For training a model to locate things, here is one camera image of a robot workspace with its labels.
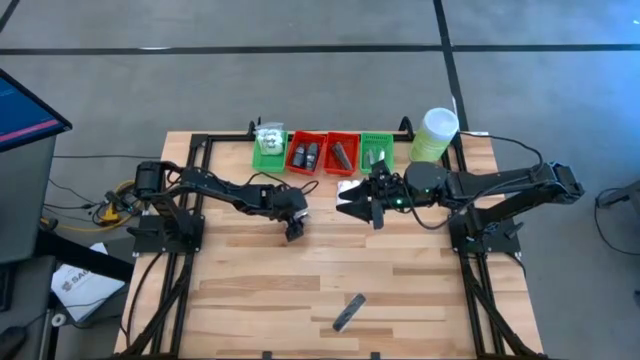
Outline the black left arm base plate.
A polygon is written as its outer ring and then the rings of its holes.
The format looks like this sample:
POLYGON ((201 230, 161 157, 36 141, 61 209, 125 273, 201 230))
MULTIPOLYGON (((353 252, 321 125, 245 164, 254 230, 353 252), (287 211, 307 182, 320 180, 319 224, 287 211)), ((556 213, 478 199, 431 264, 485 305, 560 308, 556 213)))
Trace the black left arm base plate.
POLYGON ((192 254, 200 251, 204 225, 201 215, 188 215, 187 226, 183 227, 175 219, 148 215, 127 232, 135 238, 134 253, 192 254))

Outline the blue screen computer monitor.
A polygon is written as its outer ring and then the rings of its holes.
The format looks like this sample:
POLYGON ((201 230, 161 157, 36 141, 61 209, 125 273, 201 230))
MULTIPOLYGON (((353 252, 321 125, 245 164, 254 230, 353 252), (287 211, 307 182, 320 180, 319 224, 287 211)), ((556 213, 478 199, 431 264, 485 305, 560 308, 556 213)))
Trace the blue screen computer monitor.
POLYGON ((72 129, 69 120, 0 68, 0 153, 72 129))

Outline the green plastic basket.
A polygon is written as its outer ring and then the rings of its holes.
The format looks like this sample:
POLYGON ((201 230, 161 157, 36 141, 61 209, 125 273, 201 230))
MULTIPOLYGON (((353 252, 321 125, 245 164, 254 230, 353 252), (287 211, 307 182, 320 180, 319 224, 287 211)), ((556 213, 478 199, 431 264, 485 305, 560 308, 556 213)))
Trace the green plastic basket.
POLYGON ((363 174, 371 172, 367 163, 367 151, 383 148, 386 153, 384 160, 389 169, 394 168, 394 137, 387 133, 362 133, 360 136, 360 170, 363 174))
POLYGON ((261 154, 258 139, 255 136, 252 166, 256 171, 268 173, 281 173, 284 171, 288 150, 288 133, 286 131, 282 133, 282 140, 284 142, 284 152, 279 156, 266 156, 261 154))

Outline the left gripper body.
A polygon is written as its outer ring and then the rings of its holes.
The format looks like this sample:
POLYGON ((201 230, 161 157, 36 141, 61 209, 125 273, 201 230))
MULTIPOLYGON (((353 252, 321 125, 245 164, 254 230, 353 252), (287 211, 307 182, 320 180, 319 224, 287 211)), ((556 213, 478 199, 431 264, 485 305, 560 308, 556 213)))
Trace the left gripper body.
POLYGON ((277 188, 271 196, 271 218, 294 222, 308 215, 308 204, 300 188, 277 188))

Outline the green disinfecting wipes canister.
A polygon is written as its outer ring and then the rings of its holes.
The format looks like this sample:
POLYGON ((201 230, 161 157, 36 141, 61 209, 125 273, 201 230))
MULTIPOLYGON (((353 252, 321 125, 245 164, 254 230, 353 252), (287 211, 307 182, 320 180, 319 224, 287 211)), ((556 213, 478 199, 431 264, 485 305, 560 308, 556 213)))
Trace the green disinfecting wipes canister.
POLYGON ((453 111, 441 107, 430 109, 415 134, 410 159, 414 162, 438 161, 458 132, 459 119, 453 111))

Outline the black stand leg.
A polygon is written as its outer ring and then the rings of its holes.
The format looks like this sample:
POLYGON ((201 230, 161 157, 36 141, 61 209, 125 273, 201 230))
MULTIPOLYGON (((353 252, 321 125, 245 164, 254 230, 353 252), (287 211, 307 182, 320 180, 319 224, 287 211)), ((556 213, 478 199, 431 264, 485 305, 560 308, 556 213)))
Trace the black stand leg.
POLYGON ((619 202, 629 202, 640 214, 640 180, 623 187, 605 189, 595 199, 597 208, 608 208, 619 202))

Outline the black computer mouse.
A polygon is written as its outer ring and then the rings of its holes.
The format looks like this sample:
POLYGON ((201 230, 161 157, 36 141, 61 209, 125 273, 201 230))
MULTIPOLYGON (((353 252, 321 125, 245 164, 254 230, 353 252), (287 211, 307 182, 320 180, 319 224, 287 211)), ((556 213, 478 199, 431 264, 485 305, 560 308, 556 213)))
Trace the black computer mouse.
POLYGON ((0 360, 13 360, 27 339, 23 326, 11 326, 0 333, 0 360))

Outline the black desk bar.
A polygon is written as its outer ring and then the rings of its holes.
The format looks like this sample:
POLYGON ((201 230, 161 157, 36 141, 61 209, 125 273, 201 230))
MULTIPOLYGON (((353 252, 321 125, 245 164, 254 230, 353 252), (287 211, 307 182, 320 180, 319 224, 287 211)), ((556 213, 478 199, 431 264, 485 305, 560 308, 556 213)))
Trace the black desk bar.
POLYGON ((38 231, 34 254, 53 256, 63 264, 125 283, 130 281, 134 271, 134 266, 128 262, 91 250, 55 233, 43 230, 38 231))

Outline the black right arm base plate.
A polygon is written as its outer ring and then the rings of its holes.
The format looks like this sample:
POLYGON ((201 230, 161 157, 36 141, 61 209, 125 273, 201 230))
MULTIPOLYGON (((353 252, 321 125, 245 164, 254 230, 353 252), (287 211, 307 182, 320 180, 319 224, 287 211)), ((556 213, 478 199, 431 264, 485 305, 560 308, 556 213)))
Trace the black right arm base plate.
POLYGON ((515 223, 512 218, 501 222, 491 222, 481 230, 472 231, 464 217, 449 223, 452 247, 463 253, 510 253, 521 251, 517 237, 523 223, 515 223))

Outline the red plastic basket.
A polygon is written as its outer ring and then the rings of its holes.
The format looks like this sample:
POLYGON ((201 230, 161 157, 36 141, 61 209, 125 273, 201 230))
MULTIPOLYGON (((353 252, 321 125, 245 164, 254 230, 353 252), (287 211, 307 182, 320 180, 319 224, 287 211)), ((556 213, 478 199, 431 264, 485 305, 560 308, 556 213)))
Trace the red plastic basket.
POLYGON ((323 160, 324 157, 324 152, 325 152, 325 144, 326 144, 326 136, 322 135, 322 134, 315 134, 315 133, 310 133, 310 132, 304 132, 304 131, 296 131, 293 134, 292 140, 290 142, 289 145, 289 150, 287 153, 287 157, 286 157, 286 163, 285 163, 285 167, 291 171, 291 172, 295 172, 295 173, 299 173, 299 174, 304 174, 304 175, 308 175, 308 176, 312 176, 316 173, 316 171, 321 167, 321 161, 323 160), (318 155, 318 160, 316 163, 316 167, 313 171, 308 171, 305 167, 304 168, 297 168, 291 165, 291 161, 294 155, 294 151, 295 148, 299 145, 299 144, 305 144, 306 145, 306 151, 307 151, 307 147, 310 143, 317 143, 319 145, 319 155, 318 155))
POLYGON ((359 149, 359 135, 355 133, 343 133, 343 132, 329 132, 327 134, 326 143, 326 155, 324 160, 323 169, 327 174, 338 176, 351 176, 355 173, 358 165, 358 149, 359 149), (336 142, 340 142, 346 150, 349 160, 353 166, 352 171, 344 170, 340 164, 336 161, 332 152, 332 145, 336 142))

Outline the cotton swabs bag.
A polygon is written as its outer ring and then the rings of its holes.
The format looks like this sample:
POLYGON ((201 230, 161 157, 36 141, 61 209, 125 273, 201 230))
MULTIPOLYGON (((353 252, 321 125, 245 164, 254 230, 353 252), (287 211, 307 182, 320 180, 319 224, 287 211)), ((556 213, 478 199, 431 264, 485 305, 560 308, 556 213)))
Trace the cotton swabs bag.
POLYGON ((361 184, 360 180, 343 180, 337 183, 337 192, 336 192, 336 205, 342 205, 351 203, 351 200, 343 199, 341 197, 341 193, 351 190, 353 188, 358 187, 361 184))
POLYGON ((284 124, 279 122, 267 122, 257 125, 254 134, 259 141, 278 141, 282 140, 284 132, 284 124))
POLYGON ((281 138, 262 138, 258 143, 262 155, 279 156, 284 152, 284 142, 281 138))

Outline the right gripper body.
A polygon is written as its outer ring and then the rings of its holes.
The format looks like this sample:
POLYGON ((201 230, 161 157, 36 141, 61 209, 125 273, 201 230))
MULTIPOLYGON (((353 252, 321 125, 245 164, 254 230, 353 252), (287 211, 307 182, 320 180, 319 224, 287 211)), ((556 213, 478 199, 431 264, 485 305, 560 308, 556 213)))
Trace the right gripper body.
POLYGON ((370 197, 378 200, 385 210, 407 209, 402 178, 397 173, 392 173, 384 160, 371 166, 368 180, 371 185, 370 197))

